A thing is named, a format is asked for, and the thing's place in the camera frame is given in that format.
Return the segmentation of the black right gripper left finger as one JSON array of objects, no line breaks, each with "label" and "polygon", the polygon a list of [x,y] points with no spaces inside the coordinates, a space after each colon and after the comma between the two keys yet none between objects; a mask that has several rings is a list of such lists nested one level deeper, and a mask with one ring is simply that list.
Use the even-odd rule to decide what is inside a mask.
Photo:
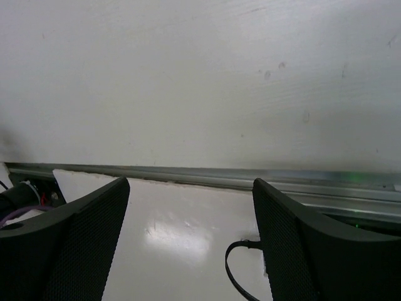
[{"label": "black right gripper left finger", "polygon": [[101,300],[130,185],[120,177],[80,199],[1,225],[1,300]]}]

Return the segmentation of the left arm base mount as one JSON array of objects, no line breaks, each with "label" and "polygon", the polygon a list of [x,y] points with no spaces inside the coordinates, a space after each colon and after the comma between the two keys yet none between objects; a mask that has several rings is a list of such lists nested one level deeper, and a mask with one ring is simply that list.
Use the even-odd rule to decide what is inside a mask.
[{"label": "left arm base mount", "polygon": [[53,177],[9,176],[12,185],[1,183],[1,229],[66,204]]}]

